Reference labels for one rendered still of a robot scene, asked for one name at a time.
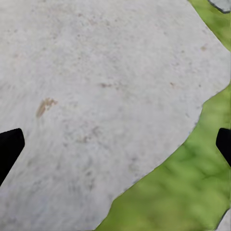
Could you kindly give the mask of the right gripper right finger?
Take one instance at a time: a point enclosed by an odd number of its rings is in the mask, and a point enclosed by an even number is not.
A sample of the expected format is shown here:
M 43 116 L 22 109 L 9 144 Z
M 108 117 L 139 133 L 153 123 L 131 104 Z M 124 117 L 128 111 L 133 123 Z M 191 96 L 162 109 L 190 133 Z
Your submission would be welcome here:
M 216 146 L 231 166 L 231 129 L 219 129 L 216 140 Z

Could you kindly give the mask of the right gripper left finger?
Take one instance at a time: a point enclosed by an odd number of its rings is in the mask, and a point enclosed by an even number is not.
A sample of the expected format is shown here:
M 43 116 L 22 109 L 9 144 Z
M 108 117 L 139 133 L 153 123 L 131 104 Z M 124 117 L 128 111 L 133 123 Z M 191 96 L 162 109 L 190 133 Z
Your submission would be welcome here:
M 25 147 L 21 128 L 0 133 L 0 186 Z

